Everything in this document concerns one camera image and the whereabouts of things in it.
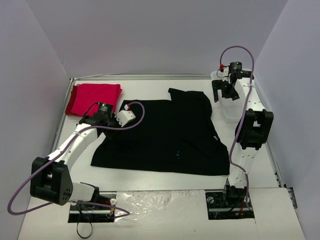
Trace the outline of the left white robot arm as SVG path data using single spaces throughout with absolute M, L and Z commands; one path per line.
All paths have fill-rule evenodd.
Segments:
M 67 140 L 47 157 L 37 157 L 31 166 L 30 195 L 60 206 L 81 201 L 89 209 L 101 203 L 99 188 L 73 182 L 70 170 L 84 150 L 106 127 L 114 127 L 113 106 L 99 103 L 93 116 L 85 115 Z

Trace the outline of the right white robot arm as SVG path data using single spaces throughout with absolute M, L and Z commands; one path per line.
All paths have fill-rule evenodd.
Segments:
M 220 103 L 225 122 L 236 124 L 229 176 L 221 195 L 222 202 L 232 207 L 249 194 L 247 176 L 268 139 L 274 114 L 263 105 L 252 72 L 244 70 L 241 62 L 221 64 L 211 78 L 214 102 Z

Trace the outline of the black t shirt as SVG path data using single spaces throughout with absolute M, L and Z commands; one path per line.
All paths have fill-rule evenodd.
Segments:
M 170 88 L 170 99 L 124 100 L 135 114 L 126 130 L 107 133 L 91 165 L 101 168 L 225 176 L 229 153 L 211 120 L 201 91 Z

